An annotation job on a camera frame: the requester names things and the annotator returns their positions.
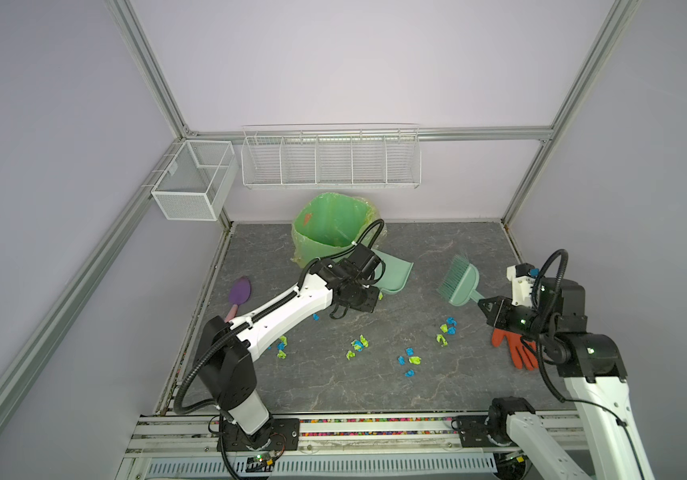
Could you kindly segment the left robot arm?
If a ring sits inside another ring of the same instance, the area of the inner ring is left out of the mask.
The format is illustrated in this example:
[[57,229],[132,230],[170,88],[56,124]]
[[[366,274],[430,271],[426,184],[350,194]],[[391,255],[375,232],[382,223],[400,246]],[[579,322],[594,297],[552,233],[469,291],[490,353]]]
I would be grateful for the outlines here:
[[338,253],[310,260],[291,288],[227,322],[206,324],[191,370],[173,398],[176,415],[214,407],[251,440],[273,434],[273,418],[256,391],[254,362],[301,321],[325,309],[340,319],[349,311],[371,313],[379,301],[377,282],[387,272],[375,253],[385,230],[377,219]]

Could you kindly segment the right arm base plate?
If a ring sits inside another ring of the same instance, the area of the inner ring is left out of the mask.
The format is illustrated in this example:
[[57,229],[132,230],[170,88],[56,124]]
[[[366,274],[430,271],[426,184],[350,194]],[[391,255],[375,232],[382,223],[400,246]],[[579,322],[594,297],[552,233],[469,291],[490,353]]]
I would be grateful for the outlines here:
[[462,448],[509,447],[511,440],[493,433],[487,414],[459,415],[451,420]]

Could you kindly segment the green hand brush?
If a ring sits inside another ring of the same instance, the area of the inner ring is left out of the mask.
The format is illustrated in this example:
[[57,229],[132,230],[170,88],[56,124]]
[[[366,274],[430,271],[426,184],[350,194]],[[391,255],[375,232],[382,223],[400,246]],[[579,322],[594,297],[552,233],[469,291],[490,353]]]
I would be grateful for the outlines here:
[[485,298],[477,289],[479,279],[479,270],[465,256],[455,255],[437,293],[455,307],[469,302],[479,303]]

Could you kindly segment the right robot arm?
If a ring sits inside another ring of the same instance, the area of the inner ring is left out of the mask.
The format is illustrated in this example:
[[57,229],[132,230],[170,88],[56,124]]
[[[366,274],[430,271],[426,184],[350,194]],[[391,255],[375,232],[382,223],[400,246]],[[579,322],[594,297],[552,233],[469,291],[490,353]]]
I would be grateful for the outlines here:
[[547,390],[577,408],[595,479],[651,479],[655,474],[635,425],[627,370],[617,344],[587,329],[585,288],[567,280],[567,250],[535,270],[519,264],[513,295],[477,300],[487,324],[521,338],[535,354]]

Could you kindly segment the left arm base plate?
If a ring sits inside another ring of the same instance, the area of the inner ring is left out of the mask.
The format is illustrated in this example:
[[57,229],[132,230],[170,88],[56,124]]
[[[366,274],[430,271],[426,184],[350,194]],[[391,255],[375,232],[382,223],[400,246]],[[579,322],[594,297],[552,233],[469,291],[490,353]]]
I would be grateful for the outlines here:
[[298,418],[270,418],[255,434],[228,421],[219,427],[219,444],[227,451],[295,451],[300,439]]

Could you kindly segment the green dustpan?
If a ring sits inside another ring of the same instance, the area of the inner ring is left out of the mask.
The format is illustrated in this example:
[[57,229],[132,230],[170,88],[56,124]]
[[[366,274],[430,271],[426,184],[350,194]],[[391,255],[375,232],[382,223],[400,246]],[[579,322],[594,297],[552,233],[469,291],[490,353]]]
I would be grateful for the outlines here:
[[397,294],[405,288],[409,275],[413,271],[413,262],[402,260],[385,252],[375,250],[383,264],[377,270],[375,286],[384,294]]

